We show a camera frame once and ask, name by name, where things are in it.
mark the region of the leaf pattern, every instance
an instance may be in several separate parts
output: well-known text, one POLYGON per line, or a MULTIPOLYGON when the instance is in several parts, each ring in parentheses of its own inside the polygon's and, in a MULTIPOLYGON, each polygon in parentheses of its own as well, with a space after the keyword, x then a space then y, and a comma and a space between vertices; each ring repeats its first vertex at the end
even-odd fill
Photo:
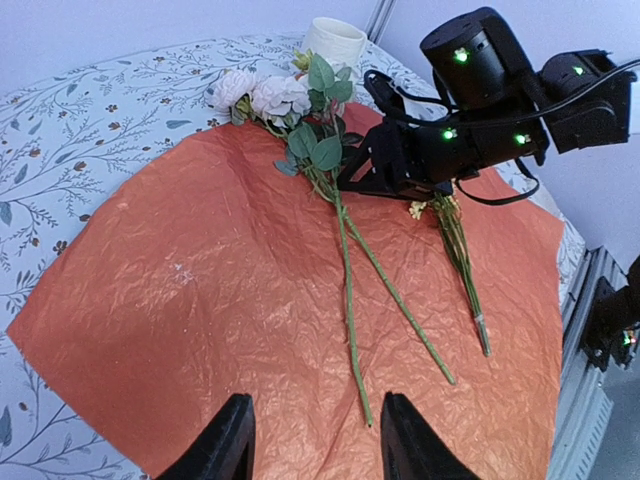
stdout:
MULTIPOLYGON (((255 35, 164 48, 74 69, 0 98, 0 478, 148 478, 48 387, 5 330, 111 192, 185 137, 230 120, 205 100, 226 69, 292 73, 301 41, 255 35)), ((370 68, 416 95, 437 95, 374 45, 359 70, 370 68)), ((361 79, 355 86, 356 101, 376 109, 361 79)), ((526 187, 510 168, 505 164, 503 177, 526 187)), ((584 252, 566 225, 561 292, 584 252)))

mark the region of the robotic arm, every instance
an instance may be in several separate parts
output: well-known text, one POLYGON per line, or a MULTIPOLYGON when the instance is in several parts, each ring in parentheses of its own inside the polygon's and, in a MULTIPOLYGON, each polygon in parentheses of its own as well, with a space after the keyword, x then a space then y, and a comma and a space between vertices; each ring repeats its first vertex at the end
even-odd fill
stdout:
MULTIPOLYGON (((623 143, 629 137, 631 83, 602 50, 561 53, 534 72, 506 21, 493 9, 460 15, 427 35, 420 49, 433 66, 439 99, 415 97, 381 72, 365 74, 365 87, 385 114, 338 178, 344 191, 427 201, 452 193, 452 180, 521 157, 541 166, 549 147, 542 120, 559 153, 623 143), (406 114, 402 97, 443 105, 449 114, 425 121, 406 114)), ((489 205, 521 200, 471 198, 489 205)))

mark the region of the crumpled paper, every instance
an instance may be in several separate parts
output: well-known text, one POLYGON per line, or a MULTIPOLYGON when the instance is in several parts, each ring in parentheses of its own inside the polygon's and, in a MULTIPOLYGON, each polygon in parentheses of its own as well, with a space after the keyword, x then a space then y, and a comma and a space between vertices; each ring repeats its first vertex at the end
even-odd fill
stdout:
MULTIPOLYGON (((350 130, 380 121, 351 105, 350 130)), ((333 207, 273 162, 255 125, 184 140, 134 176, 45 273, 9 335, 76 412, 156 476, 233 392, 255 401, 254 478, 381 479, 379 414, 404 393, 484 479, 543 479, 561 366, 563 225, 529 202, 459 201, 493 348, 485 358, 435 228, 345 194, 355 223, 455 375, 449 385, 350 240, 369 429, 349 361, 333 207)), ((492 170, 468 185, 511 195, 492 170)))

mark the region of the green light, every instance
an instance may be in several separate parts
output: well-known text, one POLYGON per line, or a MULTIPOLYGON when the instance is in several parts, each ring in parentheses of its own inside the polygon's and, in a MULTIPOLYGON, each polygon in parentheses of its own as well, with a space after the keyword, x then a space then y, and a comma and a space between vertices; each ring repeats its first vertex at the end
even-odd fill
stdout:
POLYGON ((454 52, 453 58, 458 63, 467 63, 469 60, 469 51, 466 48, 459 48, 454 52))
POLYGON ((519 135, 516 135, 514 137, 514 139, 516 140, 516 143, 518 145, 524 145, 525 143, 527 143, 529 141, 529 138, 527 138, 527 137, 528 137, 527 135, 519 134, 519 135))
POLYGON ((447 141, 452 140, 452 139, 456 138, 457 136, 458 136, 458 132, 456 132, 455 129, 453 129, 453 128, 449 128, 449 129, 445 130, 444 132, 442 132, 442 138, 444 138, 447 141))

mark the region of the white peony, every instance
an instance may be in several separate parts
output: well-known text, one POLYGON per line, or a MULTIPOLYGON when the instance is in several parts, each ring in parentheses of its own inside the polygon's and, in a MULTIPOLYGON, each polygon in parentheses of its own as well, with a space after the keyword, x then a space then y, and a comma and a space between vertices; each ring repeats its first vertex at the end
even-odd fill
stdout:
POLYGON ((216 110, 228 111, 247 93, 255 88, 258 77, 247 70, 231 70, 215 84, 213 94, 206 99, 207 104, 216 110))
POLYGON ((284 127, 284 117, 291 114, 294 123, 311 110, 308 87, 295 77, 269 77, 258 82, 251 93, 251 107, 263 120, 284 127))

